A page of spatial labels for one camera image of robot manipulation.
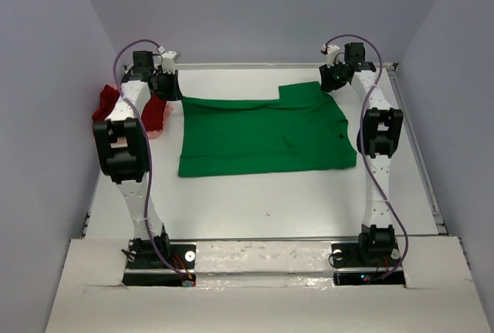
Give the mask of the green t shirt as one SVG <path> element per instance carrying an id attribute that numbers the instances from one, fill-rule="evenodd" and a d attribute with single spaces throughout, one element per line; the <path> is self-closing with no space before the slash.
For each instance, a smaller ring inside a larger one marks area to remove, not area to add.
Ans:
<path id="1" fill-rule="evenodd" d="M 179 177 L 355 167 L 347 117 L 318 82 L 280 86 L 278 91 L 272 100 L 184 98 Z"/>

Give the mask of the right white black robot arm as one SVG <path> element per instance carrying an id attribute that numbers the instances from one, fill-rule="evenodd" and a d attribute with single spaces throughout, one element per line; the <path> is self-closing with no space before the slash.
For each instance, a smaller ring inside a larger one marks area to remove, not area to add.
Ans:
<path id="1" fill-rule="evenodd" d="M 357 149 L 366 170 L 366 203 L 358 240 L 332 245 L 330 265 L 336 269 L 381 267 L 391 262 L 397 246 L 389 207 L 391 159 L 398 149 L 404 113 L 392 107 L 378 86 L 382 68 L 366 61 L 362 42 L 327 43 L 319 68 L 321 90 L 330 93 L 351 85 L 362 103 Z"/>

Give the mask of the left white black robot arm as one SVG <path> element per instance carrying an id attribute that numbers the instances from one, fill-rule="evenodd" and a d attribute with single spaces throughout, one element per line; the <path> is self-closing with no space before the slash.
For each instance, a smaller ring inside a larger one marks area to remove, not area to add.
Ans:
<path id="1" fill-rule="evenodd" d="M 138 269 L 177 270 L 176 256 L 151 199 L 152 161 L 149 133 L 162 128 L 168 100 L 178 100 L 176 54 L 158 47 L 135 51 L 133 62 L 100 93 L 93 113 L 93 137 L 101 172 L 126 203 L 134 237 L 124 251 Z"/>

